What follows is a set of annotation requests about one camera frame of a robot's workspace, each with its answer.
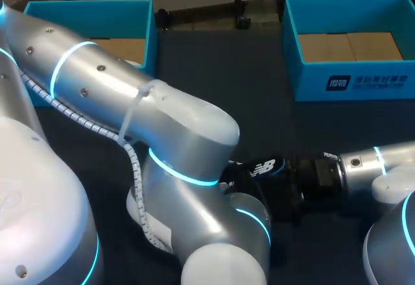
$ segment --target blue box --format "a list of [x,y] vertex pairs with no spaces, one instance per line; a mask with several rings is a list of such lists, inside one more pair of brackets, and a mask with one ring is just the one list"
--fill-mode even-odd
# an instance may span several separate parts
[[[157,30],[152,1],[32,1],[25,14],[66,27],[85,38],[145,39],[142,65],[137,68],[156,72]],[[47,106],[30,92],[34,106]]]
[[[354,32],[391,32],[403,60],[304,60],[299,34]],[[411,0],[286,0],[283,54],[296,101],[413,99],[415,6]],[[333,80],[342,87],[330,87]]]

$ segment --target black tabletop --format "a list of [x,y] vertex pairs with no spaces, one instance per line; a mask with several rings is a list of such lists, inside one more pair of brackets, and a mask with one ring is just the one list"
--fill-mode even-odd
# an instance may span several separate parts
[[[295,103],[274,31],[166,31],[158,77],[223,108],[241,128],[233,159],[334,153],[415,139],[415,101]],[[125,208],[124,151],[48,108],[38,114],[56,153],[83,183],[101,237],[107,284],[179,284],[175,257],[150,246]],[[367,285],[360,219],[307,214],[275,223],[269,284]]]

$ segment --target cable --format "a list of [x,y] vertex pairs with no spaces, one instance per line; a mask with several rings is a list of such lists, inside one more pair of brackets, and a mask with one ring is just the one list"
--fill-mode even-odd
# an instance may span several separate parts
[[38,94],[43,100],[48,102],[52,107],[57,109],[59,112],[63,113],[66,117],[76,121],[78,124],[82,125],[83,127],[100,134],[101,136],[107,137],[117,143],[120,143],[120,146],[127,152],[128,157],[130,158],[133,174],[134,174],[134,188],[136,193],[136,202],[138,207],[138,214],[139,214],[139,221],[141,228],[143,229],[144,235],[146,239],[158,249],[162,251],[166,251],[171,253],[172,250],[167,247],[162,241],[157,239],[154,236],[153,232],[150,229],[150,225],[148,224],[147,213],[145,211],[145,204],[144,204],[144,197],[143,197],[143,180],[141,178],[141,166],[137,157],[136,152],[134,151],[133,147],[126,141],[122,140],[119,141],[119,135],[101,127],[100,125],[95,124],[94,122],[80,116],[76,112],[72,111],[67,106],[63,105],[58,100],[52,98],[45,90],[43,90],[40,86],[38,86],[34,81],[30,79],[29,76],[24,74],[24,72],[20,71],[21,78],[23,82],[32,89],[36,94]]

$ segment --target screw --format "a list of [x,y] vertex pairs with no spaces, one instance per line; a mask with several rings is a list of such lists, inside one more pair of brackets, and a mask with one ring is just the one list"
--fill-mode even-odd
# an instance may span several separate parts
[[353,166],[359,166],[361,164],[361,160],[359,160],[358,158],[354,158],[353,160],[351,160],[350,164],[352,164]]
[[88,89],[86,89],[86,88],[81,89],[80,90],[80,95],[82,97],[87,97],[88,96]]

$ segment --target zip tie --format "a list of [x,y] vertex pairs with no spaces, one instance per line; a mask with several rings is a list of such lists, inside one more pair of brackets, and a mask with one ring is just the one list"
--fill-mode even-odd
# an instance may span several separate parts
[[128,110],[124,116],[123,124],[118,133],[117,143],[120,146],[124,145],[125,142],[125,132],[127,131],[128,127],[130,126],[132,112],[134,108],[141,102],[144,97],[147,97],[150,94],[150,91],[157,85],[157,84],[167,84],[159,79],[154,79],[146,84],[142,84],[138,87],[137,95],[132,99],[131,105],[128,107]]

